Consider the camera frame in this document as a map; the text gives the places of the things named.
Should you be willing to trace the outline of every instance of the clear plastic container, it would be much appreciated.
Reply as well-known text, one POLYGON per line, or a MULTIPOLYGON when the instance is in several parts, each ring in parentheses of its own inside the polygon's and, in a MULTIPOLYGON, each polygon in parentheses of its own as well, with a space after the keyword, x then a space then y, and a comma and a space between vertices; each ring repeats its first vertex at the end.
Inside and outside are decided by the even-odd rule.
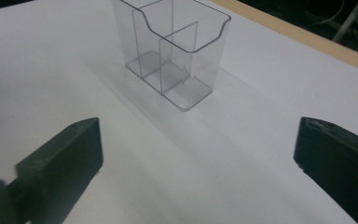
POLYGON ((187 111, 213 91, 231 18, 194 0, 112 0, 126 67, 187 111))

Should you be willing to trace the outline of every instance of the white table surface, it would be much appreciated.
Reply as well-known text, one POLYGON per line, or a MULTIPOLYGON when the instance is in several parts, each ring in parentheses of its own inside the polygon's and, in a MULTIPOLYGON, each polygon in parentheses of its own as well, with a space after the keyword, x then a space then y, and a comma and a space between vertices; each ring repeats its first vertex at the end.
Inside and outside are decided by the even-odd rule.
POLYGON ((0 178, 99 117, 104 165, 65 223, 354 223, 293 152, 301 116, 358 133, 358 69, 228 14, 215 91, 183 113, 124 68, 109 0, 1 8, 0 178))

